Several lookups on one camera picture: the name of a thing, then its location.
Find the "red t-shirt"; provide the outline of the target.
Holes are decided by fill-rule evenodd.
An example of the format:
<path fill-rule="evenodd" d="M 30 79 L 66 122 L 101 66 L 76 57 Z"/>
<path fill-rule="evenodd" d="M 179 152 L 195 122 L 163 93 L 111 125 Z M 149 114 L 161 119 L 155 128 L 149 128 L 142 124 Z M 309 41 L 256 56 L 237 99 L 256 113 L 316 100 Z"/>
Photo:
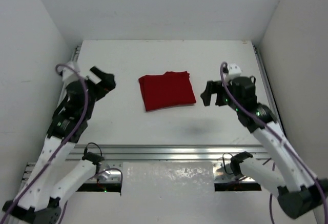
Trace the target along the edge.
<path fill-rule="evenodd" d="M 196 103 L 190 74 L 187 71 L 169 71 L 162 75 L 145 75 L 140 77 L 138 81 L 147 112 Z"/>

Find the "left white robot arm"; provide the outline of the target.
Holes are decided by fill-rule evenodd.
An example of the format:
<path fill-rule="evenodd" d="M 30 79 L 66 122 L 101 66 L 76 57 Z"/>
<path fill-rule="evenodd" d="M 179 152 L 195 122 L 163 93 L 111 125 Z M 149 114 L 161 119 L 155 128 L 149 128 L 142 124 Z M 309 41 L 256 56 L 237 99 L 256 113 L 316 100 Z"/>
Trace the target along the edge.
<path fill-rule="evenodd" d="M 90 71 L 99 78 L 95 83 L 80 76 L 73 67 L 55 67 L 65 83 L 66 94 L 55 109 L 44 146 L 25 185 L 13 200 L 4 203 L 1 223 L 9 216 L 26 223 L 61 223 L 68 199 L 88 179 L 99 175 L 104 157 L 86 150 L 77 166 L 61 180 L 58 170 L 88 126 L 94 105 L 115 89 L 115 76 L 96 66 Z"/>

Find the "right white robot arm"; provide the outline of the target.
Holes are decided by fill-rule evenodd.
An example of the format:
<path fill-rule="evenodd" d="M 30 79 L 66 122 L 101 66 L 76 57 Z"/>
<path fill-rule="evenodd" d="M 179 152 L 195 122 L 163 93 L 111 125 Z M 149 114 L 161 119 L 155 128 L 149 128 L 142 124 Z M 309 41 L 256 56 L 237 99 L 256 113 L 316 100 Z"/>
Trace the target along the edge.
<path fill-rule="evenodd" d="M 235 77 L 225 82 L 208 81 L 201 99 L 209 106 L 217 95 L 217 106 L 229 106 L 239 122 L 267 150 L 278 172 L 264 167 L 251 153 L 241 152 L 224 164 L 230 178 L 250 177 L 269 191 L 291 219 L 323 206 L 327 213 L 327 179 L 319 179 L 294 151 L 268 106 L 257 101 L 255 77 Z"/>

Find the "aluminium rail frame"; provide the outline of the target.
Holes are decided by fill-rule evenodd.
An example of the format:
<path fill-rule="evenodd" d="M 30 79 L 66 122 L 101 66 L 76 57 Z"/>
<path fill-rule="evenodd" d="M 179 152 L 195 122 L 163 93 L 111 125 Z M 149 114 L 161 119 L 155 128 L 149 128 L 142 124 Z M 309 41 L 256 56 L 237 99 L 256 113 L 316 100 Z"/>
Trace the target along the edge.
<path fill-rule="evenodd" d="M 255 48 L 248 40 L 85 40 L 77 57 L 82 75 L 93 66 L 115 76 L 116 88 L 95 105 L 77 145 L 65 145 L 36 182 L 18 194 L 19 206 L 43 208 L 51 194 L 80 185 L 90 175 L 78 162 L 83 147 L 103 151 L 105 166 L 122 168 L 122 192 L 70 192 L 64 223 L 292 223 L 267 190 L 217 192 L 213 163 L 248 150 L 268 153 L 228 107 L 205 107 L 200 94 L 220 78 L 220 64 L 236 63 L 256 77 L 256 93 L 267 104 Z M 146 112 L 138 79 L 168 71 L 190 74 L 196 104 Z"/>

